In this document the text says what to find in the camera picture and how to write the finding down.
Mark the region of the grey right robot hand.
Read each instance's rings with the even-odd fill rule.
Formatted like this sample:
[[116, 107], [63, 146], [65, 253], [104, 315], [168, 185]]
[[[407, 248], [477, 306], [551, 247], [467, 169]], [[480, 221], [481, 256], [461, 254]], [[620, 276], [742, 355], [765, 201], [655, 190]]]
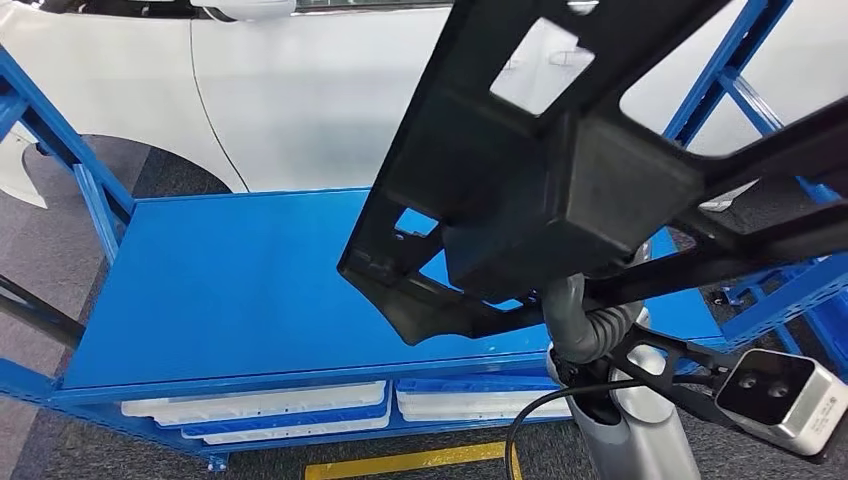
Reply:
[[573, 364], [588, 364], [610, 352], [631, 323], [620, 307], [586, 312], [582, 303], [582, 274], [556, 280], [542, 295], [544, 322], [557, 357]]

